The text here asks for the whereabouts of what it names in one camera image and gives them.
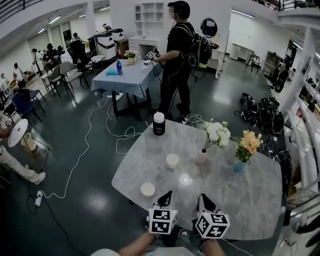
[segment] pink vase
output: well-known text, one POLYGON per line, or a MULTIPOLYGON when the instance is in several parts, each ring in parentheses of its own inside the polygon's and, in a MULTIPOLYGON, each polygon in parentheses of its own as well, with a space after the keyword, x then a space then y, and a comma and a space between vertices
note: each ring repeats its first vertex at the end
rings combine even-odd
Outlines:
POLYGON ((199 150, 198 155, 196 156, 194 161, 197 165, 202 165, 206 161, 206 159, 207 159, 207 150, 203 148, 199 150))

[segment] flower pot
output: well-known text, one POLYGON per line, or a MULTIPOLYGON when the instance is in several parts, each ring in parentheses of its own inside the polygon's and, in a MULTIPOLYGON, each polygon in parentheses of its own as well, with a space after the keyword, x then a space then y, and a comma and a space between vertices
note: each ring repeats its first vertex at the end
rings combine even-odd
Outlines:
POLYGON ((242 173, 244 170, 245 170, 245 168, 246 168, 246 166, 248 165, 248 163, 247 162, 244 162, 244 161, 242 161, 242 160, 240 160, 239 162, 237 162, 236 164, 235 164, 235 166, 233 167, 233 171, 235 172, 235 173, 242 173))
POLYGON ((128 58, 128 61, 131 65, 135 64, 136 58, 128 58))
POLYGON ((194 161, 197 165, 202 165, 206 161, 206 159, 207 159, 207 150, 203 148, 199 150, 198 155, 194 161))

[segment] round mirror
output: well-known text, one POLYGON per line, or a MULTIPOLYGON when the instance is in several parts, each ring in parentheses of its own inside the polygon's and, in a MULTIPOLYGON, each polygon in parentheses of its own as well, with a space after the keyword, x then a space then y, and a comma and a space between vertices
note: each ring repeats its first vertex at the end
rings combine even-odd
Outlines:
POLYGON ((212 18, 205 18, 200 28, 206 38, 213 38, 218 32, 217 24, 212 18))

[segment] blue vase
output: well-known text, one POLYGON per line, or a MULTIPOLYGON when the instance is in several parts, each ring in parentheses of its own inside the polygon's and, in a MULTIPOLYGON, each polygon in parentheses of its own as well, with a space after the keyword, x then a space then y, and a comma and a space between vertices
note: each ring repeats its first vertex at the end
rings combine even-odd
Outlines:
POLYGON ((242 160, 240 160, 239 162, 237 162, 236 164, 235 164, 235 166, 233 167, 233 171, 235 172, 235 173, 242 173, 244 170, 245 170, 245 168, 246 168, 246 166, 247 166, 247 163, 246 162, 244 162, 244 161, 242 161, 242 160))

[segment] white cup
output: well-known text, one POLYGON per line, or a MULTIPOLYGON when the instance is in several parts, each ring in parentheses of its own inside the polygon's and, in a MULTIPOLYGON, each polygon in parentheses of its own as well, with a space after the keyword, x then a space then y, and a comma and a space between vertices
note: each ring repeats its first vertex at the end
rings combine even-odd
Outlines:
POLYGON ((152 183, 146 182, 141 185, 140 190, 146 197, 152 197, 156 192, 156 187, 152 183))
POLYGON ((166 156, 166 164, 169 168, 171 169, 176 168, 178 163, 179 163, 179 156, 177 154, 168 154, 166 156))

